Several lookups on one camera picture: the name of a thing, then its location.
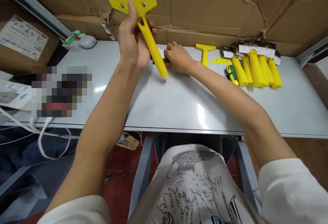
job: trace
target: red floor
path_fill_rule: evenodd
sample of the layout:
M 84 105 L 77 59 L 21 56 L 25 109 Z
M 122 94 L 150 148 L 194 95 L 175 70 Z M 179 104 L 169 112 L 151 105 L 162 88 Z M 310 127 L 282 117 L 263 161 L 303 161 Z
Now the red floor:
M 135 138 L 139 137 L 137 133 L 132 135 Z M 146 133 L 144 132 L 142 134 L 143 141 L 145 136 Z M 109 207 L 112 224 L 127 223 L 133 180 L 137 171 L 141 151 L 142 146 L 138 146 L 135 151 L 115 146 L 110 155 L 106 174 L 107 180 L 105 182 L 103 196 Z M 158 162 L 154 150 L 150 168 L 149 182 L 154 176 L 157 166 Z M 231 173 L 233 180 L 243 191 L 238 157 L 236 153 L 234 153 L 230 159 L 227 168 Z M 26 219 L 22 223 L 34 224 L 39 220 L 41 216 L 41 214 L 38 214 L 37 216 Z

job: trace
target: hand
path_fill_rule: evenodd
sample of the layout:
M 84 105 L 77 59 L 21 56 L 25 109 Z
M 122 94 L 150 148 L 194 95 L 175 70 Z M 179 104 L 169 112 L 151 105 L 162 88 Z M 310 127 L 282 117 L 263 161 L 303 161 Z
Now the hand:
M 129 15 L 119 27 L 119 46 L 121 61 L 132 67 L 144 69 L 149 61 L 150 52 L 146 41 L 137 26 L 137 11 L 131 0 L 128 0 Z M 152 22 L 148 23 L 152 33 L 156 33 Z
M 175 41 L 173 41 L 172 44 L 167 44 L 164 50 L 164 56 L 171 62 L 166 63 L 166 67 L 180 73 L 190 74 L 190 67 L 196 63 L 187 50 L 182 45 L 178 45 Z

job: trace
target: white t-shirt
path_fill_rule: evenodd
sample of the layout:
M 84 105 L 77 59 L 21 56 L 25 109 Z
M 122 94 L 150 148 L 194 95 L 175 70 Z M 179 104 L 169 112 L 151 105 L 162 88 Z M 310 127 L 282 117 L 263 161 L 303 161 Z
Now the white t-shirt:
M 236 186 L 219 153 L 199 144 L 167 150 L 128 223 L 328 223 L 328 193 L 298 158 L 260 170 L 262 216 Z M 44 215 L 38 224 L 110 223 L 105 200 L 86 196 Z

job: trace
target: person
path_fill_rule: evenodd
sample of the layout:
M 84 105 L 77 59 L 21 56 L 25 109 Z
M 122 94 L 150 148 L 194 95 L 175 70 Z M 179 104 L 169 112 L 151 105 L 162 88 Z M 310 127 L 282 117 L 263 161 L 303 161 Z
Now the person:
M 110 223 L 101 197 L 109 153 L 150 53 L 137 13 L 119 28 L 121 59 L 79 138 L 72 167 L 43 223 Z M 328 223 L 328 193 L 281 137 L 266 111 L 225 77 L 195 61 L 176 42 L 164 51 L 173 71 L 201 82 L 236 118 L 260 167 L 262 216 L 234 183 L 220 154 L 198 144 L 166 151 L 128 223 Z

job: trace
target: white device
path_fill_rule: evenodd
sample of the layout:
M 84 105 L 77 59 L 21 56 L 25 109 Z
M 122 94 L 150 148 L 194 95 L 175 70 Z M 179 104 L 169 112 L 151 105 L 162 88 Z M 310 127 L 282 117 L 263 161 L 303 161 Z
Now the white device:
M 31 111 L 32 87 L 0 80 L 0 105 L 18 110 Z
M 96 38 L 89 35 L 85 35 L 79 40 L 79 45 L 83 48 L 93 48 L 96 44 Z

